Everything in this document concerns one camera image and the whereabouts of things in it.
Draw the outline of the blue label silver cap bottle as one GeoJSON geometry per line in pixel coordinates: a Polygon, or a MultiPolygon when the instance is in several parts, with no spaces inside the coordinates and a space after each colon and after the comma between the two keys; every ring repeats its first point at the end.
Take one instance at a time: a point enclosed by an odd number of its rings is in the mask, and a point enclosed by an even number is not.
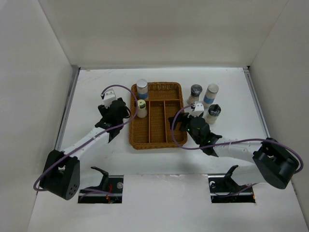
{"type": "Polygon", "coordinates": [[[139,99],[148,99],[148,82],[145,79],[139,79],[136,83],[139,99]]]}

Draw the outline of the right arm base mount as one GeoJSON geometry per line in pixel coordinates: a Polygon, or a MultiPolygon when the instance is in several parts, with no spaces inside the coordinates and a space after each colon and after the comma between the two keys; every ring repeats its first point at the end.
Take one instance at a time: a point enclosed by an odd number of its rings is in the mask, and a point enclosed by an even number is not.
{"type": "Polygon", "coordinates": [[[237,165],[226,174],[208,175],[212,203],[255,203],[253,185],[239,186],[231,177],[237,165]]]}

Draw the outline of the yellow cap spice bottle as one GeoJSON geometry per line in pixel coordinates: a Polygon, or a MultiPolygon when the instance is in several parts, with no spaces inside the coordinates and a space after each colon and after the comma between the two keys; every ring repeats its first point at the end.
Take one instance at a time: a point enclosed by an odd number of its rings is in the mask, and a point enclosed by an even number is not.
{"type": "Polygon", "coordinates": [[[147,116],[146,101],[138,100],[137,117],[145,118],[147,116]]]}

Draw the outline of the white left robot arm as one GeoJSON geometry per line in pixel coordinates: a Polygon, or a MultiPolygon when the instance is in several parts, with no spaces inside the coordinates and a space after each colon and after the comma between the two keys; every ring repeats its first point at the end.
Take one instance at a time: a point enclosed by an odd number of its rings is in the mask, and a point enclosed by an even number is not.
{"type": "Polygon", "coordinates": [[[41,191],[48,191],[62,199],[70,200],[81,182],[81,159],[91,149],[111,142],[124,126],[131,112],[122,98],[112,100],[109,106],[98,106],[102,119],[80,141],[62,150],[52,150],[39,177],[41,191]]]}

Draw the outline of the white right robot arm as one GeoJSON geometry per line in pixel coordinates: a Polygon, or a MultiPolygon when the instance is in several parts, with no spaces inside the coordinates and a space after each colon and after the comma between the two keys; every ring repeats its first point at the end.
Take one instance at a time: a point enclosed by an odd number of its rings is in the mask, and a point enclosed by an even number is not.
{"type": "Polygon", "coordinates": [[[228,170],[224,186],[229,191],[235,191],[246,184],[261,182],[277,189],[285,189],[301,167],[300,161],[272,138],[238,143],[211,132],[209,124],[200,116],[180,113],[168,120],[171,130],[175,130],[180,123],[179,130],[187,132],[199,146],[199,150],[206,155],[250,163],[247,166],[233,165],[228,170]]]}

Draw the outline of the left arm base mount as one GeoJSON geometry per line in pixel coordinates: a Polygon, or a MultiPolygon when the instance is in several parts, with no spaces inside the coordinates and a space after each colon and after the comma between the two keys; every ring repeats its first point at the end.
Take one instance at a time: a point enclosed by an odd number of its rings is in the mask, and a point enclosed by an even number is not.
{"type": "Polygon", "coordinates": [[[107,171],[92,166],[92,171],[81,177],[78,203],[122,203],[124,176],[110,175],[107,171]]]}

